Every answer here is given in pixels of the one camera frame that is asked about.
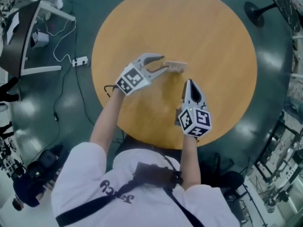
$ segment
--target white power strip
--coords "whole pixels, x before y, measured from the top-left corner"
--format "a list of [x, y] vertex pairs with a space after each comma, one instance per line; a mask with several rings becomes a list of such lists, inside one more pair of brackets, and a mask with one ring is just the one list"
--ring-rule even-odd
[[87, 56], [82, 56], [82, 57], [73, 59], [72, 60], [72, 66], [73, 67], [75, 67], [75, 66], [82, 66], [82, 65], [87, 64], [88, 62], [89, 62], [89, 59], [87, 58]]

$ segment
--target white marker cube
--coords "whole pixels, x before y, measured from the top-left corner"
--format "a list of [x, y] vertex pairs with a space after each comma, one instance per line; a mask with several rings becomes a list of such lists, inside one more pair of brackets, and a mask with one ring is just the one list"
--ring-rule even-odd
[[212, 130], [212, 118], [208, 111], [187, 107], [178, 118], [186, 135], [199, 138]]
[[116, 85], [128, 96], [134, 91], [150, 85], [150, 82], [132, 63], [129, 63], [117, 79]]

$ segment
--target white cable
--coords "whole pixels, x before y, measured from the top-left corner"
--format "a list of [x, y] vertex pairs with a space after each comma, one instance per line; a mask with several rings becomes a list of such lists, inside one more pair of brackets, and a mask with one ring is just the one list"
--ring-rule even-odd
[[66, 54], [61, 60], [59, 60], [59, 59], [57, 59], [57, 57], [55, 56], [55, 50], [57, 49], [57, 47], [58, 47], [58, 45], [60, 44], [61, 40], [64, 39], [64, 38], [65, 38], [66, 36], [68, 36], [69, 34], [71, 34], [71, 33], [76, 29], [76, 27], [77, 27], [77, 20], [75, 19], [75, 28], [74, 28], [72, 31], [70, 31], [68, 34], [66, 34], [65, 36], [63, 36], [63, 37], [59, 40], [59, 42], [58, 42], [58, 44], [56, 45], [56, 47], [54, 48], [54, 50], [53, 50], [53, 56], [54, 56], [54, 58], [55, 58], [58, 62], [62, 62], [62, 61], [64, 60], [64, 58], [67, 56], [67, 57], [69, 58], [69, 60], [70, 60], [70, 63], [72, 64], [71, 58], [70, 58], [69, 54]]
[[48, 31], [47, 24], [44, 22], [43, 18], [40, 18], [39, 16], [37, 16], [37, 18], [38, 18], [38, 19], [40, 19], [40, 20], [42, 20], [42, 22], [45, 24], [45, 27], [46, 27], [46, 32], [47, 32], [49, 35], [53, 36], [53, 37], [55, 37], [55, 36], [57, 36], [59, 33], [63, 32], [63, 31], [65, 30], [65, 27], [66, 27], [66, 25], [67, 25], [68, 21], [69, 21], [69, 20], [67, 20], [67, 21], [66, 21], [65, 26], [64, 26], [64, 28], [63, 28], [63, 30], [60, 30], [58, 33], [56, 33], [55, 35], [53, 35], [52, 33], [50, 33], [50, 32]]

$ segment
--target floor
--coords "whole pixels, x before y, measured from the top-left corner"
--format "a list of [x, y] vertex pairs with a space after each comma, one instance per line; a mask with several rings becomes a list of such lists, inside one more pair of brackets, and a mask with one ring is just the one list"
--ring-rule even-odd
[[[95, 37], [103, 21], [109, 13], [123, 0], [65, 0], [64, 11], [73, 11], [77, 18], [77, 42], [75, 33], [64, 38], [55, 54], [60, 59], [69, 53], [86, 55], [91, 58]], [[244, 3], [250, 1], [264, 7], [272, 0], [222, 0], [243, 21], [255, 46], [258, 61], [258, 78], [256, 90], [250, 106], [243, 118], [227, 134], [218, 140], [198, 148], [199, 159], [211, 161], [214, 152], [219, 152], [223, 163], [227, 159], [235, 162], [234, 170], [240, 171], [248, 163], [251, 165], [260, 152], [269, 136], [269, 132], [276, 124], [283, 108], [287, 94], [289, 73], [292, 63], [292, 31], [277, 9], [264, 14], [263, 28], [255, 27], [244, 13]], [[48, 22], [50, 32], [56, 33], [64, 26], [65, 21], [55, 16]], [[45, 26], [37, 25], [42, 31]], [[89, 140], [96, 121], [102, 110], [95, 93], [90, 67], [78, 67], [79, 84], [83, 92], [85, 105], [81, 99], [76, 80], [75, 68], [71, 68], [66, 75], [64, 87], [62, 78], [69, 69], [68, 59], [58, 63], [53, 58], [53, 49], [61, 36], [73, 29], [68, 23], [66, 31], [51, 38], [45, 48], [38, 48], [28, 52], [29, 61], [26, 68], [43, 65], [62, 65], [62, 71], [48, 72], [22, 77], [20, 88], [22, 102], [12, 104], [12, 122], [16, 132], [18, 145], [26, 164], [44, 147], [58, 139], [53, 144], [63, 144], [72, 148], [82, 141]], [[53, 105], [61, 93], [63, 95], [55, 106], [59, 121], [54, 120]], [[121, 132], [117, 129], [116, 137]], [[111, 160], [117, 144], [109, 152]]]

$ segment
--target white t-shirt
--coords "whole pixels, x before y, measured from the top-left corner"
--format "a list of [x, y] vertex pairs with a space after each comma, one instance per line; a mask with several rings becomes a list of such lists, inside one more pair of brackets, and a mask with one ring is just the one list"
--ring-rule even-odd
[[[179, 170], [179, 163], [168, 157]], [[90, 200], [112, 194], [133, 178], [138, 162], [171, 166], [162, 155], [146, 149], [123, 151], [115, 159], [113, 170], [105, 173], [106, 154], [93, 143], [74, 147], [58, 177], [52, 193], [55, 217]], [[205, 227], [237, 227], [219, 188], [196, 185], [186, 191], [177, 185], [176, 199]], [[189, 220], [162, 188], [143, 185], [112, 200], [98, 212], [73, 227], [191, 227]]]

